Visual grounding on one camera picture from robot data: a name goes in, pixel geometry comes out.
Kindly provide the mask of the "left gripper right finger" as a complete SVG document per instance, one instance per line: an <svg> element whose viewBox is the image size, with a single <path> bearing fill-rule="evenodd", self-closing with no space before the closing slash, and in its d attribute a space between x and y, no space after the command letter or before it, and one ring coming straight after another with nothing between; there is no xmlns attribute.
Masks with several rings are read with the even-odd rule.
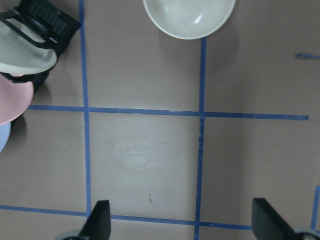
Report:
<svg viewBox="0 0 320 240"><path fill-rule="evenodd" d="M303 240L265 198L253 198L251 225L257 240Z"/></svg>

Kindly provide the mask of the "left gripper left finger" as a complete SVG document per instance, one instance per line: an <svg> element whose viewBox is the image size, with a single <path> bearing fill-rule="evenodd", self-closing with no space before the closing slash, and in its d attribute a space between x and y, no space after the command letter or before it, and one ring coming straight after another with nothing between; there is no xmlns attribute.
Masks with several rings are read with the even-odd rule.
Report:
<svg viewBox="0 0 320 240"><path fill-rule="evenodd" d="M81 240L108 240L111 235L111 212L108 200L99 200L78 237Z"/></svg>

